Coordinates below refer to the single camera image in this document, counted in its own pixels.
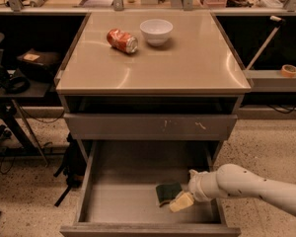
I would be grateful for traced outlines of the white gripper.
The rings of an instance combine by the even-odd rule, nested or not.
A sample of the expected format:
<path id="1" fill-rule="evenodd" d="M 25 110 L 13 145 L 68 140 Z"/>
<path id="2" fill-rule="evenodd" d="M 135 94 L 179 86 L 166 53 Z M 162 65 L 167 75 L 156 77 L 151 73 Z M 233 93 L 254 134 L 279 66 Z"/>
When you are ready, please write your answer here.
<path id="1" fill-rule="evenodd" d="M 170 202 L 171 212 L 179 212 L 198 202 L 210 201 L 220 196 L 220 189 L 216 180 L 215 172 L 197 172 L 189 170 L 188 192 L 179 193 Z"/>

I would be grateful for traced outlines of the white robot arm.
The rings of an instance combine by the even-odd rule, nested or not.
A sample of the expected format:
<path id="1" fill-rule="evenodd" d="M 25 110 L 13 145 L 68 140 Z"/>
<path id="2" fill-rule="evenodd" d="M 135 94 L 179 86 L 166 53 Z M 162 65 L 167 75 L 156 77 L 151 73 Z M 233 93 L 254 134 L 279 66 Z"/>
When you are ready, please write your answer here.
<path id="1" fill-rule="evenodd" d="M 259 198 L 296 217 L 296 185 L 263 178 L 235 164 L 225 164 L 213 172 L 190 170 L 186 192 L 171 202 L 171 212 L 194 203 L 216 198 Z"/>

